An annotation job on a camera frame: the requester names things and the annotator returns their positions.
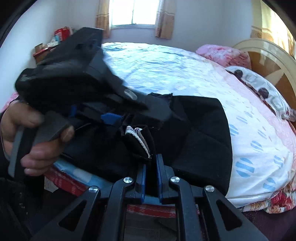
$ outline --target silver bolt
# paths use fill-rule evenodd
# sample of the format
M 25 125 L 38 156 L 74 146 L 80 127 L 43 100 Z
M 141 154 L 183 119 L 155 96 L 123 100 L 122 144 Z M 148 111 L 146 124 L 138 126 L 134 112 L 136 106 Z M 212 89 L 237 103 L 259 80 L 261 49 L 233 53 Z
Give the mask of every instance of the silver bolt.
M 133 179 L 132 179 L 131 177 L 125 177 L 125 178 L 123 179 L 123 181 L 124 181 L 125 183 L 131 183 L 131 182 L 133 181 Z
M 91 186 L 89 187 L 89 192 L 95 193 L 99 190 L 99 188 L 97 186 Z
M 174 183 L 178 183 L 180 182 L 180 178 L 179 177 L 171 177 L 170 180 Z
M 132 100 L 136 100 L 138 97 L 137 97 L 137 95 L 133 92 L 133 91 L 131 91 L 130 89 L 125 89 L 124 90 L 124 93 L 128 96 L 128 97 L 130 97 Z
M 211 185 L 208 185 L 208 186 L 205 187 L 205 190 L 207 192 L 213 192 L 213 191 L 215 191 L 215 188 L 213 186 L 211 186 Z

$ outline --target hand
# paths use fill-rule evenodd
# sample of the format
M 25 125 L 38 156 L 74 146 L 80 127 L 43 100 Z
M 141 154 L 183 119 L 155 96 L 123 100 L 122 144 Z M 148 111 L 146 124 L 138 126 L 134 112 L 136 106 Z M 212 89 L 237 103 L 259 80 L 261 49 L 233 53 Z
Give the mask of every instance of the hand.
M 10 156 L 13 141 L 19 125 L 28 128 L 35 128 L 42 124 L 44 116 L 27 104 L 13 101 L 3 114 L 0 131 L 3 139 L 5 152 Z M 39 143 L 32 147 L 29 154 L 21 160 L 21 165 L 25 168 L 25 174 L 30 176 L 40 176 L 48 171 L 58 156 L 63 152 L 65 144 L 74 136 L 74 127 L 65 129 L 60 138 Z

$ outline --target black sleeve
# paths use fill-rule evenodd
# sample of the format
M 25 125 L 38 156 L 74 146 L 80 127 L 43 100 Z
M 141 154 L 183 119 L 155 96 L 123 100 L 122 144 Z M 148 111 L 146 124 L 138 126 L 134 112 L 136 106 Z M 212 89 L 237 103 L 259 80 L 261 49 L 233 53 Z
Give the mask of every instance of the black sleeve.
M 0 113 L 0 123 L 1 123 L 3 113 Z M 9 162 L 6 159 L 4 154 L 2 138 L 0 138 L 0 177 L 8 176 L 8 165 L 9 165 Z

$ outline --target wooden headboard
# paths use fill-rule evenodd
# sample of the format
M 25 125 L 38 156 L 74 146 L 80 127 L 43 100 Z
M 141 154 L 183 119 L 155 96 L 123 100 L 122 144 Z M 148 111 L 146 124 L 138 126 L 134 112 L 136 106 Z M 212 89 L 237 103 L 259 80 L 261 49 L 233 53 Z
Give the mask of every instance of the wooden headboard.
M 289 106 L 296 110 L 296 61 L 282 48 L 265 39 L 248 39 L 234 46 L 248 52 L 252 71 L 271 82 Z

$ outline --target curtain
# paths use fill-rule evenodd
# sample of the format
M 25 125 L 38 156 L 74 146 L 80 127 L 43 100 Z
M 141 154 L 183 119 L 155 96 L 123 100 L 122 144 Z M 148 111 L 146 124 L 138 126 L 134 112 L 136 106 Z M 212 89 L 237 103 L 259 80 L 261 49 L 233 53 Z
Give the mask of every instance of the curtain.
M 294 56 L 295 40 L 281 18 L 262 0 L 252 0 L 251 38 L 267 39 Z
M 176 0 L 160 0 L 155 23 L 155 37 L 171 39 L 174 29 Z
M 110 21 L 109 21 L 110 0 L 99 0 L 98 14 L 96 16 L 96 28 L 103 29 L 103 37 L 110 37 Z

